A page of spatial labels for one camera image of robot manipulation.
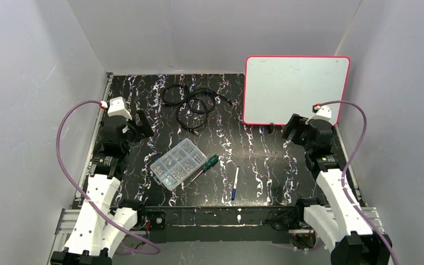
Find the black marble table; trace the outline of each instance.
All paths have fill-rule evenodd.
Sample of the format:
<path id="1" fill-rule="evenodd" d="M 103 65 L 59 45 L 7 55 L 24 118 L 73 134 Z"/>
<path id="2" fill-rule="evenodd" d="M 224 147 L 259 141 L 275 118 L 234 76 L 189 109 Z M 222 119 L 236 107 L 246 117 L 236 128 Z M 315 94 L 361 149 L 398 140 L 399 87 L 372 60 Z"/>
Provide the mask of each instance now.
<path id="1" fill-rule="evenodd" d="M 133 144 L 113 206 L 122 199 L 138 199 L 146 206 L 276 206 L 294 205 L 298 198 L 308 197 L 326 202 L 305 167 L 303 148 L 282 139 L 281 127 L 270 134 L 265 126 L 243 123 L 244 78 L 243 74 L 115 76 L 109 98 L 123 96 L 131 109 L 143 109 L 155 135 Z M 217 99 L 208 126 L 194 136 L 179 126 L 176 107 L 161 105 L 161 91 L 175 83 L 187 84 L 191 89 L 210 88 L 236 105 Z M 178 99 L 179 94 L 171 90 L 166 96 Z M 199 122 L 197 115 L 187 110 L 181 111 L 181 117 L 190 124 Z M 187 184 L 190 177 L 170 191 L 152 179 L 150 165 L 185 138 L 207 157 L 217 154 L 219 162 L 192 184 Z M 236 166 L 240 172 L 232 201 Z"/>

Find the whiteboard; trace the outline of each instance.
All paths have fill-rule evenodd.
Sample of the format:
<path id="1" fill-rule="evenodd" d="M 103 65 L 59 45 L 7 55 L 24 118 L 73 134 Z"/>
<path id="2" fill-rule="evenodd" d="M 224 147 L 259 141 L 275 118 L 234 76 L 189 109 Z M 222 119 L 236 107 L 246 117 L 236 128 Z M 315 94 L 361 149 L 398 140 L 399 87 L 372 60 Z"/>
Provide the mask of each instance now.
<path id="1" fill-rule="evenodd" d="M 316 103 L 340 100 L 348 77 L 345 56 L 250 56 L 246 60 L 243 121 L 285 125 L 297 113 L 313 115 Z M 330 105 L 336 124 L 340 104 Z"/>

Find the blue and white pen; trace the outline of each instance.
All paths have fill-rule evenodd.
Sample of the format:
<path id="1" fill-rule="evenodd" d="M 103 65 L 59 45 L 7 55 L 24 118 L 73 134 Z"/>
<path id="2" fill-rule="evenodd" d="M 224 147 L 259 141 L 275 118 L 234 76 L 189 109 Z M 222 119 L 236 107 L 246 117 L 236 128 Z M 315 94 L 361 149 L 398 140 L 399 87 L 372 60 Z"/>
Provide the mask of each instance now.
<path id="1" fill-rule="evenodd" d="M 231 200 L 235 199 L 236 185 L 238 184 L 238 171 L 240 171 L 240 167 L 236 167 L 235 184 L 233 185 L 233 191 L 231 192 Z"/>

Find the clear plastic case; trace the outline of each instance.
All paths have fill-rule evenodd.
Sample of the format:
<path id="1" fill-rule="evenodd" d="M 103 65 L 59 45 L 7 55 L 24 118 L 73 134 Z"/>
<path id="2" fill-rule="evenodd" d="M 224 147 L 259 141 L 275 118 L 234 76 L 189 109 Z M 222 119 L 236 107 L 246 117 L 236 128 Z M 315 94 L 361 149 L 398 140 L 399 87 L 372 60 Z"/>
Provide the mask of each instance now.
<path id="1" fill-rule="evenodd" d="M 155 161 L 150 170 L 155 181 L 169 190 L 174 190 L 191 176 L 207 160 L 207 157 L 191 142 L 184 139 Z"/>

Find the screwdriver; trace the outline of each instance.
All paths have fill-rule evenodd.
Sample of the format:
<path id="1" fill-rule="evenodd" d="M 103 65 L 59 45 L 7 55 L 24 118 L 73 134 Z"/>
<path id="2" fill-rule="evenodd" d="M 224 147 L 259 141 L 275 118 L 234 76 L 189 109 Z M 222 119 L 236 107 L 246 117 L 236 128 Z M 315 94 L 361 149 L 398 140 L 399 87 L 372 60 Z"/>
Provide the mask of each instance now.
<path id="1" fill-rule="evenodd" d="M 204 164 L 204 166 L 202 167 L 202 170 L 199 172 L 199 174 L 197 174 L 197 176 L 195 176 L 193 178 L 193 180 L 191 182 L 189 182 L 189 183 L 190 184 L 193 183 L 193 181 L 195 181 L 197 179 L 197 177 L 199 177 L 199 175 L 201 175 L 202 173 L 204 173 L 205 171 L 207 171 L 213 165 L 217 164 L 217 161 L 218 160 L 219 160 L 219 156 L 218 155 L 213 155 L 211 158 L 209 158 L 209 160 L 207 161 L 207 163 Z"/>

